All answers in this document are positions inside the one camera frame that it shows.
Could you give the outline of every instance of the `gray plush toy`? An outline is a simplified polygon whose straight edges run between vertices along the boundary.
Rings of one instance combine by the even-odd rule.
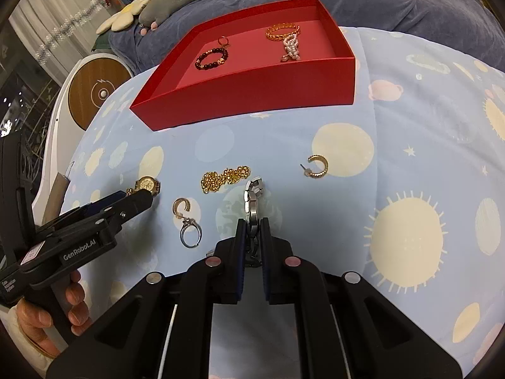
[[[194,0],[150,0],[138,17],[142,26],[140,34],[146,35],[148,27],[151,27],[151,30],[154,31],[174,12],[191,1]]]

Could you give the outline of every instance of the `red box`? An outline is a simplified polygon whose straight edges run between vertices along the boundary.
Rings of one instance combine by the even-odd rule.
[[[300,26],[301,60],[280,61],[281,22]],[[226,36],[228,59],[198,70],[201,53]],[[217,60],[209,55],[204,63]],[[191,29],[146,82],[130,109],[153,131],[250,112],[354,102],[355,58],[319,0],[285,0],[236,11]]]

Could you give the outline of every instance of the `watch face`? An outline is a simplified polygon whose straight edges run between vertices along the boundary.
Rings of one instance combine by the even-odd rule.
[[[148,190],[149,192],[151,192],[155,187],[155,182],[151,178],[144,178],[143,180],[140,181],[138,187],[141,190]]]

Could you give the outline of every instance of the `silver rivet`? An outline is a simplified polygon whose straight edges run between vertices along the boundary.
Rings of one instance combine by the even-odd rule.
[[[221,258],[219,257],[208,257],[205,260],[205,264],[210,267],[218,266],[221,264]]]
[[[301,264],[301,259],[300,259],[300,258],[298,258],[298,257],[287,257],[287,258],[284,260],[284,263],[285,263],[287,266],[297,267],[297,266],[300,266],[300,264]]]
[[[161,274],[158,272],[151,272],[148,276],[146,276],[146,281],[147,283],[154,285],[155,283],[161,281]]]
[[[356,272],[348,272],[344,275],[344,279],[349,283],[358,283],[361,281],[361,277]]]

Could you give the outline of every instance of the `gold watch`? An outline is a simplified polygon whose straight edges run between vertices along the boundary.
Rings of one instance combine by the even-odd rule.
[[[160,193],[161,183],[152,177],[142,177],[137,182],[135,182],[135,188],[127,188],[126,195],[132,195],[132,193],[138,190],[148,190],[153,196]]]

